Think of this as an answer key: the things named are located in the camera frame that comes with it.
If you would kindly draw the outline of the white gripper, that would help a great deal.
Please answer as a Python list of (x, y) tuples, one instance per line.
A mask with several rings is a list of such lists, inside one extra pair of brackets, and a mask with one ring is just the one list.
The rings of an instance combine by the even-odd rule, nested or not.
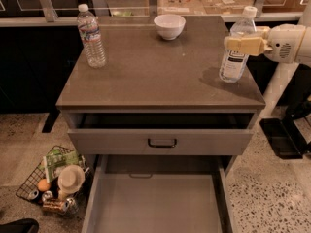
[(251, 56), (264, 53), (268, 59), (279, 63), (307, 62), (306, 26), (282, 24), (272, 29), (257, 26), (256, 35), (258, 37), (225, 37), (225, 48)]

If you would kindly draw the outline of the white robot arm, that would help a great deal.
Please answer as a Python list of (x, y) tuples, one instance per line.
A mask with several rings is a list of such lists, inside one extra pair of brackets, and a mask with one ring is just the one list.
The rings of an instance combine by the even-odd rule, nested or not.
[(278, 101), (290, 83), (299, 64), (311, 66), (311, 1), (308, 2), (298, 25), (282, 24), (273, 28), (260, 26), (250, 36), (227, 36), (225, 48), (278, 62), (277, 68), (264, 92), (265, 108), (261, 118), (270, 118)]

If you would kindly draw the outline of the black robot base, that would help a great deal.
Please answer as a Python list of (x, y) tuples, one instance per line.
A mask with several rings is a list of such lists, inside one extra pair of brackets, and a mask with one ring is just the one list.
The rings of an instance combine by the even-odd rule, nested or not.
[(305, 98), (289, 106), (282, 119), (264, 118), (260, 121), (259, 125), (276, 156), (281, 159), (300, 159), (303, 155), (311, 154), (311, 142), (306, 140), (295, 124), (310, 113), (311, 101)]

